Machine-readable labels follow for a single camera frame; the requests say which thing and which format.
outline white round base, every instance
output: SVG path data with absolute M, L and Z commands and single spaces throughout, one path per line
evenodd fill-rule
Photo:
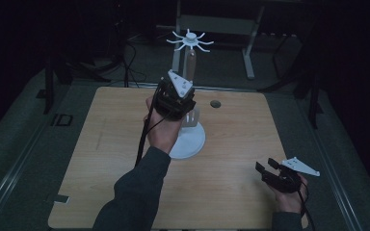
M 195 127 L 182 127 L 170 156 L 173 159 L 185 159 L 195 156 L 205 144 L 205 131 L 198 122 Z

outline wooden table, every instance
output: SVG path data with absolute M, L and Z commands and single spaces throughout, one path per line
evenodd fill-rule
M 133 168 L 154 89 L 99 88 L 49 218 L 52 228 L 91 228 L 113 199 L 115 182 Z M 199 154 L 172 160 L 153 229 L 269 228 L 275 198 L 256 161 L 285 159 L 261 93 L 197 90 L 206 142 Z M 219 100 L 222 107 L 210 106 Z M 304 217 L 303 225 L 307 226 Z

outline dark background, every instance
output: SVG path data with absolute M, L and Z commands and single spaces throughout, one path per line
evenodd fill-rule
M 117 59 L 127 25 L 135 25 L 150 39 L 155 24 L 173 25 L 172 2 L 0 0 L 0 119 L 49 55 L 60 60 L 59 69 L 64 67 L 61 53 L 87 63 L 93 57 Z M 277 30 L 271 18 L 282 14 L 277 8 L 267 12 L 268 21 L 260 30 Z M 322 67 L 322 89 L 370 174 L 370 0 L 325 7 L 296 69 L 304 61 Z M 59 78 L 69 83 L 72 76 L 60 72 Z

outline gray carpet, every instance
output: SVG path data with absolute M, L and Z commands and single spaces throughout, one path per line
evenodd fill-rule
M 167 76 L 172 47 L 165 45 L 164 39 L 160 37 L 155 44 L 131 40 L 137 52 L 131 80 L 140 81 L 145 74 L 147 83 L 157 83 Z M 272 85 L 278 81 L 272 63 L 278 42 L 270 37 L 257 39 L 251 55 L 255 80 L 246 79 L 239 49 L 217 45 L 210 53 L 199 52 L 195 85 L 253 91 Z M 299 47 L 293 38 L 289 42 L 288 47 Z M 286 51 L 285 57 L 291 60 L 296 51 Z M 126 59 L 133 55 L 133 49 L 127 47 Z M 49 229 L 51 198 L 60 188 L 94 93 L 99 86 L 121 87 L 123 74 L 123 68 L 105 73 L 114 80 L 112 84 L 76 78 L 70 87 L 56 85 L 56 104 L 50 115 L 42 114 L 44 102 L 35 97 L 43 88 L 42 73 L 31 80 L 0 123 L 0 182 L 19 155 L 29 154 L 0 211 L 0 231 Z M 131 82 L 130 87 L 137 86 Z M 321 171 L 321 177 L 307 177 L 307 207 L 317 230 L 370 230 L 370 179 L 328 97 L 321 92 L 319 103 L 324 113 L 317 115 L 315 130 L 306 118 L 308 99 L 295 99 L 294 87 L 291 84 L 265 95 L 287 157 L 296 156 Z M 50 126 L 54 114 L 73 115 L 71 126 Z

